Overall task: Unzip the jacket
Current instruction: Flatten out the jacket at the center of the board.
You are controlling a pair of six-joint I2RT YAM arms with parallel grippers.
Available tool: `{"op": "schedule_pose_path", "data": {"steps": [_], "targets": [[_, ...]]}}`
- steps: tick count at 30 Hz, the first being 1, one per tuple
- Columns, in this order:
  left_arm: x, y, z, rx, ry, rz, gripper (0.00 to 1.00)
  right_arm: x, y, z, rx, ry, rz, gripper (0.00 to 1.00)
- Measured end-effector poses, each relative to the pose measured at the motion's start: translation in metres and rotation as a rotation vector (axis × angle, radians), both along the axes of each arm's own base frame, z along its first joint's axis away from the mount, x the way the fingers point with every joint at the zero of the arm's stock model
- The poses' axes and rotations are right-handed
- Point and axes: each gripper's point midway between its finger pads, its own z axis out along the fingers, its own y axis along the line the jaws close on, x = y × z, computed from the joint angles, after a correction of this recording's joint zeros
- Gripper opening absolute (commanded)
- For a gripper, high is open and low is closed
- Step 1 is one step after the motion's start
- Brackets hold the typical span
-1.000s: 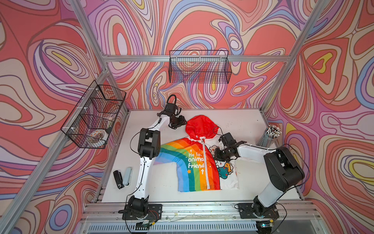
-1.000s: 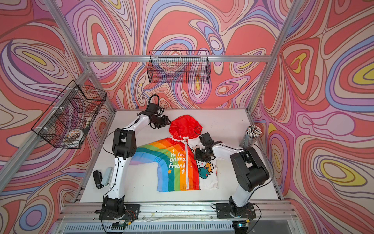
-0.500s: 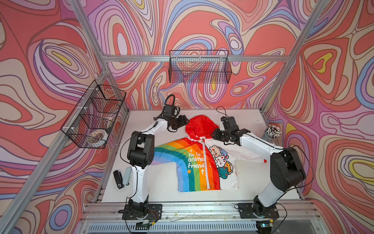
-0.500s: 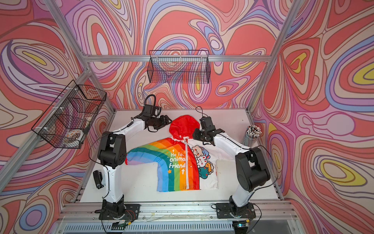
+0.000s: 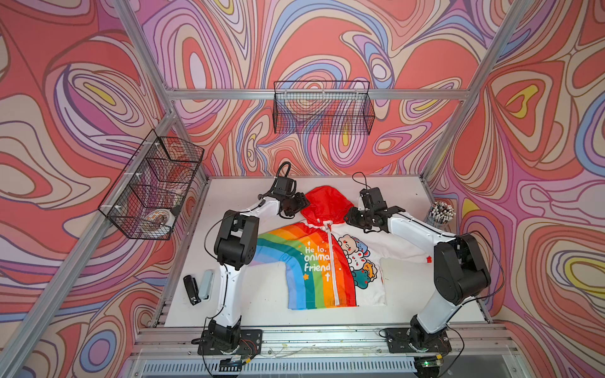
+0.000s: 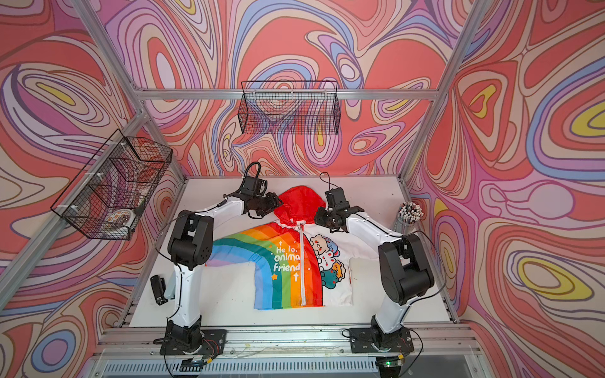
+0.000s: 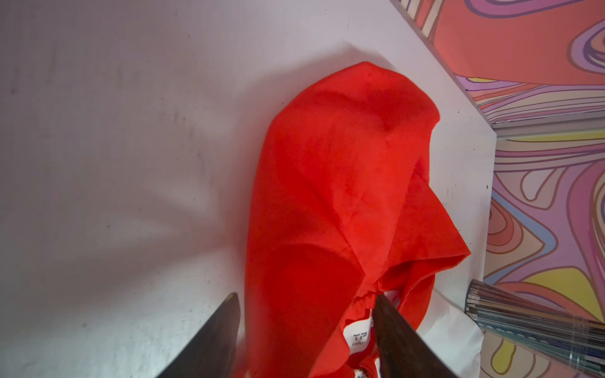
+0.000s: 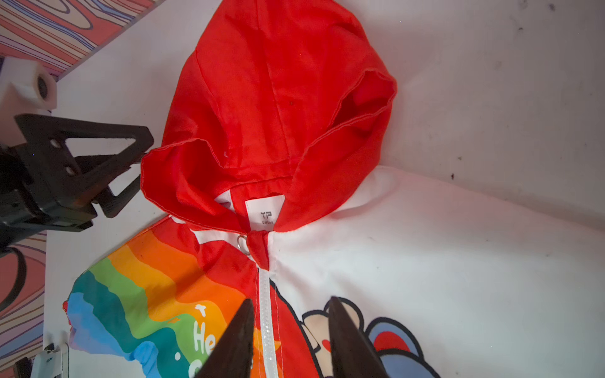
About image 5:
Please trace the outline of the rainbow red white kids jacket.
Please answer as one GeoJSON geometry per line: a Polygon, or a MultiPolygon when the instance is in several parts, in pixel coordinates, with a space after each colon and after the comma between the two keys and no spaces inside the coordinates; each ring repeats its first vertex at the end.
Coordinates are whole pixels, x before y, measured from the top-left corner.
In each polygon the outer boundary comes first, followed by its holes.
{"type": "Polygon", "coordinates": [[[354,205],[334,187],[316,187],[306,197],[302,221],[261,234],[252,261],[285,264],[289,309],[382,306],[383,259],[433,261],[398,236],[347,225],[344,217],[354,205]]]}

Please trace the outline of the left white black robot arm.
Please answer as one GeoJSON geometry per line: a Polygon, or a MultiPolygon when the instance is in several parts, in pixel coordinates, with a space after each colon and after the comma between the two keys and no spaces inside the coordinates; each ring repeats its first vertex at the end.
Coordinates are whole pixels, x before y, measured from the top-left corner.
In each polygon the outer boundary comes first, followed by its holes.
{"type": "Polygon", "coordinates": [[[296,180],[289,176],[291,162],[280,165],[274,182],[258,202],[248,209],[228,210],[215,223],[214,258],[222,268],[217,314],[208,317],[206,339],[215,348],[234,351],[241,338],[241,287],[247,266],[258,244],[261,223],[271,217],[292,219],[309,206],[305,195],[297,191],[296,180]]]}

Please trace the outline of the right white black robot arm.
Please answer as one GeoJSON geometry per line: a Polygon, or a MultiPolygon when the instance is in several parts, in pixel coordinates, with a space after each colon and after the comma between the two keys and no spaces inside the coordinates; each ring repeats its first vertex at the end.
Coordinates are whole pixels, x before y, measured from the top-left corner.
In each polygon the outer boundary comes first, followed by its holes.
{"type": "Polygon", "coordinates": [[[377,187],[359,192],[362,209],[351,208],[344,220],[365,232],[382,231],[400,237],[427,253],[433,261],[435,291],[422,311],[411,319],[406,339],[410,348],[425,352],[446,336],[447,323],[464,305],[491,284],[477,240],[470,234],[443,232],[388,206],[377,187]]]}

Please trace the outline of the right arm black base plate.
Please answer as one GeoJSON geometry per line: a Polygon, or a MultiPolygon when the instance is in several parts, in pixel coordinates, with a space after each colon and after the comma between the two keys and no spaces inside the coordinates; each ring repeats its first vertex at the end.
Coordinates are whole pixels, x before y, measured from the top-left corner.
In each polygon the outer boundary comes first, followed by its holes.
{"type": "Polygon", "coordinates": [[[386,339],[391,354],[442,354],[452,351],[446,329],[426,334],[417,328],[387,328],[380,332],[386,339]]]}

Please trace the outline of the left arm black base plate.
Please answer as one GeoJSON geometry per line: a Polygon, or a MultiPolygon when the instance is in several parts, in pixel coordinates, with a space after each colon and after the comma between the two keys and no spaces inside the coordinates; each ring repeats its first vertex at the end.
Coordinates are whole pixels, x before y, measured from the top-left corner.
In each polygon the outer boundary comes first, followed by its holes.
{"type": "Polygon", "coordinates": [[[198,344],[198,355],[206,357],[239,355],[255,358],[262,351],[263,331],[261,329],[243,329],[238,332],[203,331],[198,344]]]}

